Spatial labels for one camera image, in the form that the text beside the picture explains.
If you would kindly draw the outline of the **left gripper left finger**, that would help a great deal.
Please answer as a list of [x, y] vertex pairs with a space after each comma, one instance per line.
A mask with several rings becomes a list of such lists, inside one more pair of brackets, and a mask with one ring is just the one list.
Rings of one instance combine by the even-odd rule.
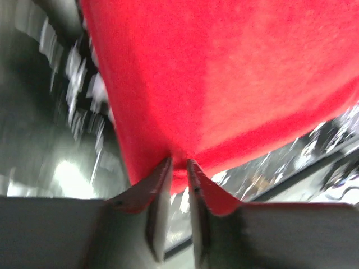
[[2, 268], [157, 268], [172, 159], [108, 200], [1, 198]]

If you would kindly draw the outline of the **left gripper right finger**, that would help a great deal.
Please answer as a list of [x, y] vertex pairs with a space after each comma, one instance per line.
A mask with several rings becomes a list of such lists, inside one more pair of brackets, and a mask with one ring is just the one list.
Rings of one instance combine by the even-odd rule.
[[188, 161], [196, 268], [357, 268], [358, 209], [242, 202]]

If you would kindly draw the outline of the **red t-shirt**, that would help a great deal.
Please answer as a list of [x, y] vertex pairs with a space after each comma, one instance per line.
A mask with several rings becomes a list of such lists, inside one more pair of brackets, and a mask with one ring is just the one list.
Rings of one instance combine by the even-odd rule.
[[81, 1], [132, 184], [208, 176], [358, 101], [357, 1]]

